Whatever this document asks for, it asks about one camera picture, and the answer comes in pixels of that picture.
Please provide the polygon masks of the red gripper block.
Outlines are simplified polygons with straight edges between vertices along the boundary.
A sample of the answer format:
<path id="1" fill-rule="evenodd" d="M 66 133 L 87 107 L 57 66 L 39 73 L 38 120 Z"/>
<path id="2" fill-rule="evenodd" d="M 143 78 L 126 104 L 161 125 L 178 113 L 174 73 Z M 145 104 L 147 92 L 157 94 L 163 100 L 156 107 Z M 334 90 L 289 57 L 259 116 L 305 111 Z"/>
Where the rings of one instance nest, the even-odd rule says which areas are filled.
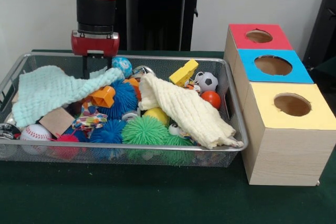
<path id="1" fill-rule="evenodd" d="M 83 78 L 89 79 L 88 55 L 99 54 L 107 57 L 107 69 L 112 68 L 112 59 L 119 50 L 120 37 L 118 33 L 88 34 L 72 31 L 71 46 L 75 55 L 82 57 Z"/>

